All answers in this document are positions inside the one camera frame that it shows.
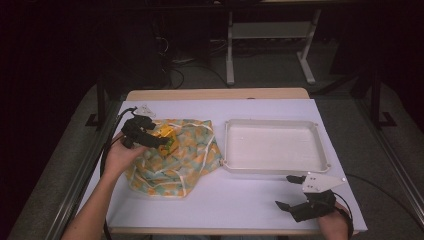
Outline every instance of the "plastic tray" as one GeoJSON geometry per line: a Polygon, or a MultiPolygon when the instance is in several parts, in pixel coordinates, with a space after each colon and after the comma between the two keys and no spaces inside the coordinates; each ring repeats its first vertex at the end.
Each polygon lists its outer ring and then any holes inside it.
{"type": "Polygon", "coordinates": [[[235,173],[326,172],[330,164],[317,128],[310,121],[229,120],[223,165],[235,173]]]}

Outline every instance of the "fabric bag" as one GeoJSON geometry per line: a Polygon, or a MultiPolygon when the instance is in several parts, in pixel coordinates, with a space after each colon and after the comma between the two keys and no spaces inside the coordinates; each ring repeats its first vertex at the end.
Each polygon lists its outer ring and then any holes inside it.
{"type": "Polygon", "coordinates": [[[199,178],[220,166],[221,152],[211,121],[155,120],[156,128],[171,126],[179,147],[166,157],[151,148],[138,157],[125,175],[131,189],[150,196],[185,197],[199,178]]]}

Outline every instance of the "metal frame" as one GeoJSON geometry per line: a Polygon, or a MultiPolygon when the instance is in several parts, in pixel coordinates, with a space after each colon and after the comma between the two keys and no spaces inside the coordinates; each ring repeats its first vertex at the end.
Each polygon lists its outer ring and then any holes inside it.
{"type": "Polygon", "coordinates": [[[306,43],[302,51],[297,52],[297,57],[302,67],[308,84],[315,84],[315,78],[307,61],[309,49],[314,38],[315,30],[321,14],[321,9],[315,10],[312,21],[308,22],[285,22],[285,23],[234,23],[233,12],[229,11],[228,18],[228,40],[227,40],[227,85],[234,85],[234,65],[233,65],[233,39],[252,38],[305,38],[306,43]],[[242,31],[242,27],[248,27],[250,32],[242,31]]]}

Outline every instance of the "cable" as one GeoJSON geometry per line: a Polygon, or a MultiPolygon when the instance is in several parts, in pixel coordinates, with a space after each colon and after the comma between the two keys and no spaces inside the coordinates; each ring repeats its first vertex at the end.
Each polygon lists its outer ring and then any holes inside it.
{"type": "Polygon", "coordinates": [[[218,76],[218,78],[225,84],[225,86],[227,88],[229,87],[227,82],[221,77],[221,75],[219,75],[219,73],[217,73],[215,70],[213,70],[209,67],[202,66],[202,65],[196,65],[196,66],[179,66],[179,68],[204,68],[204,69],[207,69],[207,70],[213,72],[216,76],[218,76]]]}
{"type": "Polygon", "coordinates": [[[172,79],[171,79],[171,78],[169,79],[169,83],[170,83],[170,85],[171,85],[171,87],[172,87],[173,89],[178,89],[178,88],[180,88],[180,87],[183,85],[184,80],[185,80],[185,78],[184,78],[184,74],[183,74],[181,71],[178,71],[177,69],[170,69],[170,71],[177,72],[177,73],[179,73],[179,74],[181,75],[181,82],[180,82],[180,83],[178,84],[178,86],[176,86],[176,87],[174,87],[174,84],[172,83],[172,79]]]}
{"type": "Polygon", "coordinates": [[[359,179],[359,180],[362,180],[362,181],[364,181],[364,182],[366,182],[366,183],[368,183],[369,185],[371,185],[371,186],[373,186],[373,187],[375,187],[375,188],[377,188],[378,190],[380,190],[382,193],[384,193],[384,194],[386,194],[389,198],[391,198],[393,201],[395,201],[401,208],[403,208],[403,210],[405,210],[405,212],[411,217],[411,219],[417,224],[417,226],[420,228],[420,230],[424,233],[424,227],[421,225],[421,223],[417,220],[417,218],[415,217],[415,215],[411,212],[411,211],[409,211],[409,209],[402,203],[402,202],[400,202],[398,199],[396,199],[393,195],[391,195],[390,193],[388,193],[386,190],[384,190],[384,189],[382,189],[381,187],[379,187],[379,186],[377,186],[376,184],[374,184],[373,182],[371,182],[371,181],[369,181],[369,180],[367,180],[367,179],[365,179],[365,178],[362,178],[362,177],[359,177],[359,176],[356,176],[356,175],[354,175],[354,174],[349,174],[349,173],[346,173],[346,176],[348,176],[348,177],[353,177],[353,178],[357,178],[357,179],[359,179]]]}

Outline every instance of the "black cable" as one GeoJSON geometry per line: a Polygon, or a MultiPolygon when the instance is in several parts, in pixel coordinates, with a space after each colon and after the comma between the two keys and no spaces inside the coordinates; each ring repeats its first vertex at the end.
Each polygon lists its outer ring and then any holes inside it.
{"type": "Polygon", "coordinates": [[[342,196],[340,196],[338,193],[335,193],[335,192],[333,192],[333,193],[334,193],[334,195],[339,197],[345,203],[347,210],[349,210],[350,219],[352,219],[352,221],[353,221],[352,210],[350,210],[349,204],[347,204],[346,200],[342,196]]]}
{"type": "Polygon", "coordinates": [[[174,84],[172,83],[172,79],[170,78],[169,83],[171,84],[171,88],[173,88],[173,89],[180,88],[183,85],[184,80],[185,80],[184,74],[181,71],[178,71],[177,69],[173,69],[173,68],[170,69],[170,71],[177,72],[177,73],[179,73],[181,75],[181,82],[176,87],[174,87],[174,84]]]}
{"type": "Polygon", "coordinates": [[[202,66],[202,65],[195,65],[195,66],[180,66],[179,68],[204,68],[204,69],[207,69],[207,70],[213,72],[216,76],[218,76],[218,78],[225,84],[225,86],[227,88],[229,87],[227,82],[221,77],[221,75],[219,75],[219,73],[217,73],[215,70],[213,70],[209,67],[202,66]]]}
{"type": "Polygon", "coordinates": [[[369,181],[369,180],[367,180],[367,179],[365,179],[365,178],[362,178],[362,177],[359,177],[359,176],[356,176],[356,175],[354,175],[354,174],[349,174],[349,173],[346,173],[346,176],[348,176],[348,177],[353,177],[353,178],[357,178],[357,179],[359,179],[359,180],[362,180],[362,181],[364,181],[364,182],[366,182],[366,183],[368,183],[369,185],[371,185],[371,186],[373,186],[373,187],[375,187],[375,188],[377,188],[378,190],[380,190],[382,193],[384,193],[384,194],[386,194],[389,198],[391,198],[393,201],[395,201],[410,217],[411,217],[411,219],[417,224],[417,226],[420,228],[420,230],[424,233],[424,227],[422,226],[422,224],[418,221],[418,219],[415,217],[415,215],[411,212],[411,211],[409,211],[409,209],[402,203],[402,202],[400,202],[398,199],[396,199],[393,195],[391,195],[390,193],[388,193],[386,190],[384,190],[383,188],[381,188],[381,187],[379,187],[379,186],[377,186],[376,184],[374,184],[373,182],[371,182],[371,181],[369,181]]]}

